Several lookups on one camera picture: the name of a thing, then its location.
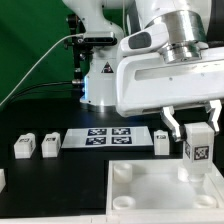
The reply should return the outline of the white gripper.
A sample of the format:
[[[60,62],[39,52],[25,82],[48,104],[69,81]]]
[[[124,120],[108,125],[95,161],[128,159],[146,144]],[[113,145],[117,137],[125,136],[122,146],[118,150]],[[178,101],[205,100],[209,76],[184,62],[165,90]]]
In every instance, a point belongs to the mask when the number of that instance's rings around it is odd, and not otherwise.
[[[208,101],[208,125],[218,134],[222,104],[216,99],[224,99],[224,47],[203,50],[200,60],[171,64],[159,53],[126,57],[117,68],[116,96],[116,110],[123,117],[161,110],[175,142],[185,139],[185,129],[173,117],[174,108]]]

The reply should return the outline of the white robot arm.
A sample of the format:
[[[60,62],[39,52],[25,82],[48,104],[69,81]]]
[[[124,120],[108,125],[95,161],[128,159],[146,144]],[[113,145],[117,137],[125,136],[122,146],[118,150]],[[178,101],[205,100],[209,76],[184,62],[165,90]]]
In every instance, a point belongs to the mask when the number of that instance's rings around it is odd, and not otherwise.
[[[81,102],[123,117],[159,112],[177,141],[178,109],[205,107],[219,131],[224,101],[224,0],[63,0],[93,48]]]

